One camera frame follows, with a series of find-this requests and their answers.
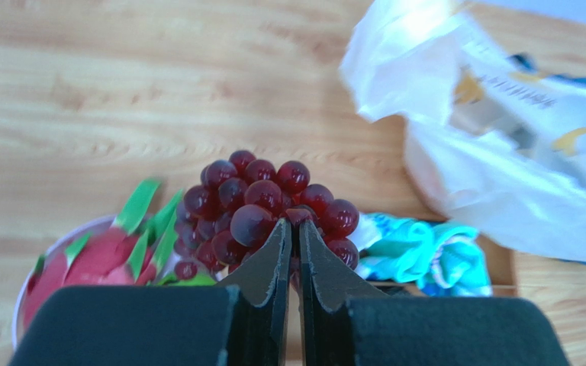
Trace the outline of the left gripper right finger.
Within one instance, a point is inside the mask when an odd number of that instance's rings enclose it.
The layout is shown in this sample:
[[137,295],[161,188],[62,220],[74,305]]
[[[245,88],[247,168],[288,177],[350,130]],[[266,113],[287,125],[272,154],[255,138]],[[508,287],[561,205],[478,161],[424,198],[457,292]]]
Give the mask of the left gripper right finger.
[[566,365],[549,319],[517,297],[393,297],[298,229],[306,365]]

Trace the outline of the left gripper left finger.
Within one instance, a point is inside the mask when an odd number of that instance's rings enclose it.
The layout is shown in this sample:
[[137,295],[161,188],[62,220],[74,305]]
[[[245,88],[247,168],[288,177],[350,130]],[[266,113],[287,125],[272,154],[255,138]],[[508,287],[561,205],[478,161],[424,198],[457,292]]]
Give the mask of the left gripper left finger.
[[211,286],[77,286],[53,294],[13,365],[282,365],[291,225]]

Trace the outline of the dark red grape bunch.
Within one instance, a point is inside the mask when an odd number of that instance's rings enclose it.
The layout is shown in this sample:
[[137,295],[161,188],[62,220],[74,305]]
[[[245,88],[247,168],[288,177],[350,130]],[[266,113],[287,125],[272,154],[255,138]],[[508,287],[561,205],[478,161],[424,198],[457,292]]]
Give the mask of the dark red grape bunch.
[[328,249],[356,269],[359,251],[349,235],[356,231],[356,206],[311,182],[311,172],[291,160],[276,168],[247,150],[233,152],[201,172],[176,207],[172,276],[192,281],[232,272],[265,244],[278,220],[297,227],[311,221]]

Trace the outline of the banana print plastic bag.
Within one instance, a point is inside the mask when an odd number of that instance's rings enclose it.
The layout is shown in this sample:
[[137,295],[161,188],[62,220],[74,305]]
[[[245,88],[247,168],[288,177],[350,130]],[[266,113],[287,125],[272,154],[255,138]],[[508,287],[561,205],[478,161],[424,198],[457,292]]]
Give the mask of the banana print plastic bag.
[[376,1],[340,75],[370,122],[407,119],[426,202],[507,248],[586,263],[586,78],[506,54],[462,1]]

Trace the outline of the mint green sock roll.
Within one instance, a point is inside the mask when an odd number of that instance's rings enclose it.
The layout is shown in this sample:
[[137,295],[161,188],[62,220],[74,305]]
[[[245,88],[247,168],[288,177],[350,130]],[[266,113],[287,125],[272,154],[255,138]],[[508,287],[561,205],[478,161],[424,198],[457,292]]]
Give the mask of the mint green sock roll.
[[348,238],[361,252],[356,273],[366,280],[416,281],[429,271],[436,253],[436,234],[428,222],[386,213],[362,213]]

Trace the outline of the teal blue white sock roll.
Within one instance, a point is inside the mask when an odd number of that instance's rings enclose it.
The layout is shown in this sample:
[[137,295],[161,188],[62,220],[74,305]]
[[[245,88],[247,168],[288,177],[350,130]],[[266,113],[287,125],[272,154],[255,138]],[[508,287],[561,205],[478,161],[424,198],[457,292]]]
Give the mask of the teal blue white sock roll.
[[416,285],[429,297],[491,297],[493,289],[478,231],[454,222],[430,224],[436,253]]

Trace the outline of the red dragon fruit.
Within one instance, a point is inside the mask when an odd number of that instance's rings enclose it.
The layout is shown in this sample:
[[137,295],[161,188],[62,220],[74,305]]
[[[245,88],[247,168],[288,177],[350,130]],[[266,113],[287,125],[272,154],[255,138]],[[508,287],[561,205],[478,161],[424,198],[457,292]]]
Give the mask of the red dragon fruit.
[[205,270],[178,275],[169,260],[178,239],[178,191],[155,214],[149,212],[161,181],[143,180],[115,217],[70,233],[39,255],[21,289],[15,324],[29,328],[56,291],[69,286],[208,286],[217,279]]

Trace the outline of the wooden divided tray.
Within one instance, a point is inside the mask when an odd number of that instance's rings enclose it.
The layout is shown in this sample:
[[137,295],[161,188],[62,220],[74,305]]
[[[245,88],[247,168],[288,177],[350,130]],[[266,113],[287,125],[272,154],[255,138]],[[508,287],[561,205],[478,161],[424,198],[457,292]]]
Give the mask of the wooden divided tray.
[[[518,286],[514,270],[514,253],[499,246],[486,236],[479,236],[476,244],[485,254],[488,276],[491,280],[492,297],[517,297]],[[392,287],[402,287],[413,296],[427,297],[415,281],[397,283],[393,281],[371,281],[369,283],[384,292],[392,293]]]

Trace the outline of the pink plate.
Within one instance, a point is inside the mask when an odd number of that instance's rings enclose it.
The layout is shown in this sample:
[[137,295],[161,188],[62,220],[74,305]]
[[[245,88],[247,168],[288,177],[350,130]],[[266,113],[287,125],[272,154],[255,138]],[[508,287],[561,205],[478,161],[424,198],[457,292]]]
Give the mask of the pink plate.
[[17,348],[37,311],[66,286],[156,284],[175,263],[176,218],[149,215],[126,233],[115,216],[81,225],[41,254],[13,311],[11,341]]

